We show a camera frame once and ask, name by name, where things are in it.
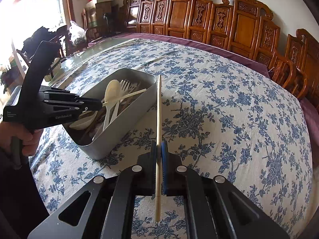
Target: plastic bag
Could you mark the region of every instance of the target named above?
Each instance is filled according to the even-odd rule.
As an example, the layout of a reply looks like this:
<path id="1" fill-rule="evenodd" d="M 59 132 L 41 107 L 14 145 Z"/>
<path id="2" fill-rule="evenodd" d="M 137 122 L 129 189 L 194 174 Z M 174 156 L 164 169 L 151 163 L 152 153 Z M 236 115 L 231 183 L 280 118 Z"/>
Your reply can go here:
<path id="1" fill-rule="evenodd" d="M 86 41 L 87 37 L 85 35 L 84 29 L 79 27 L 74 21 L 70 21 L 71 27 L 69 29 L 71 35 L 71 43 L 73 46 L 77 46 L 82 41 Z"/>

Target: human hand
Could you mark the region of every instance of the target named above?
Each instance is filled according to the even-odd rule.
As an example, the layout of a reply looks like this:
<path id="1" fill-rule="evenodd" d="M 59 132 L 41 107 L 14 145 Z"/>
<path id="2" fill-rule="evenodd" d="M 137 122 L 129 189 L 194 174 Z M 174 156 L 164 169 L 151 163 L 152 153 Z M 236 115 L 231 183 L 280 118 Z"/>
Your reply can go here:
<path id="1" fill-rule="evenodd" d="M 34 134 L 31 134 L 22 124 L 2 121 L 0 122 L 0 147 L 9 153 L 11 139 L 17 137 L 23 141 L 22 154 L 34 156 L 42 133 L 43 129 L 35 130 Z"/>

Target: blue floral pattern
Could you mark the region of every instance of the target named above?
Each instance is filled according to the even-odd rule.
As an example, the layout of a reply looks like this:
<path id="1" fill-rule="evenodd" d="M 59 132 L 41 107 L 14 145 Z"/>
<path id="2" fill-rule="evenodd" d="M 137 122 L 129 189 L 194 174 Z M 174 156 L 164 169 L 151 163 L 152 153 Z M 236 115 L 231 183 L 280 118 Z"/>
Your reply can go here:
<path id="1" fill-rule="evenodd" d="M 160 41 L 132 39 L 83 61 L 54 86 L 87 90 L 120 68 L 162 75 L 162 136 L 199 175 L 221 174 L 293 238 L 305 226 L 312 184 L 308 130 L 298 100 L 261 74 L 221 56 Z M 62 126 L 47 128 L 30 159 L 40 196 L 52 212 L 95 175 L 136 163 L 156 139 L 156 111 L 102 160 L 88 157 Z M 136 197 L 132 238 L 187 238 L 182 197 Z"/>

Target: silver screw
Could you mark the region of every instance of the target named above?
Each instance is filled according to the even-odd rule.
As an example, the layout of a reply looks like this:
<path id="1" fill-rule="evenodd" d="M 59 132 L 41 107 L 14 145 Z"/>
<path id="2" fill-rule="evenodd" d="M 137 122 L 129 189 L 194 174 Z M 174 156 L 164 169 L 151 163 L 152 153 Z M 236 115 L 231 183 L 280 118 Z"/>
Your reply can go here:
<path id="1" fill-rule="evenodd" d="M 104 180 L 104 179 L 103 179 L 102 176 L 96 176 L 96 177 L 94 177 L 94 179 L 93 179 L 94 183 L 97 183 L 97 184 L 102 183 L 103 180 Z"/>
<path id="2" fill-rule="evenodd" d="M 133 172 L 140 172 L 142 170 L 142 167 L 140 165 L 134 165 L 132 167 Z"/>
<path id="3" fill-rule="evenodd" d="M 180 166 L 178 166 L 178 167 L 176 168 L 176 170 L 177 170 L 178 172 L 186 172 L 186 171 L 187 171 L 187 167 L 184 166 L 184 165 L 180 165 Z"/>
<path id="4" fill-rule="evenodd" d="M 216 178 L 215 178 L 215 182 L 217 182 L 217 183 L 224 183 L 224 182 L 225 182 L 225 178 L 224 178 L 223 176 L 218 175 L 218 176 L 216 176 Z"/>

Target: gray plastic box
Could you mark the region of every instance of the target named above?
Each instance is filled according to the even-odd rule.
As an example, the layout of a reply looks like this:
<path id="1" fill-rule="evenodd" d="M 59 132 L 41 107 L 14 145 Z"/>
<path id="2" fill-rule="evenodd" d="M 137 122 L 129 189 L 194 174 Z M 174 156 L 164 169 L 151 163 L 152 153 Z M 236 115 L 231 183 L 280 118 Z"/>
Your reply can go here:
<path id="1" fill-rule="evenodd" d="M 121 112 L 94 141 L 87 137 L 81 142 L 81 144 L 79 144 L 79 140 L 85 130 L 73 130 L 69 128 L 69 123 L 63 124 L 65 130 L 79 148 L 95 160 L 100 160 L 107 156 L 107 154 L 109 154 L 109 152 L 121 141 L 122 137 L 124 137 L 125 134 L 134 127 L 138 120 L 156 102 L 156 77 L 148 73 L 128 68 L 122 68 L 110 74 L 83 94 L 83 97 L 102 100 L 105 95 L 106 87 L 111 80 L 118 80 L 120 82 L 125 79 L 130 82 L 141 82 L 139 89 L 147 90 L 141 93 L 135 101 Z"/>

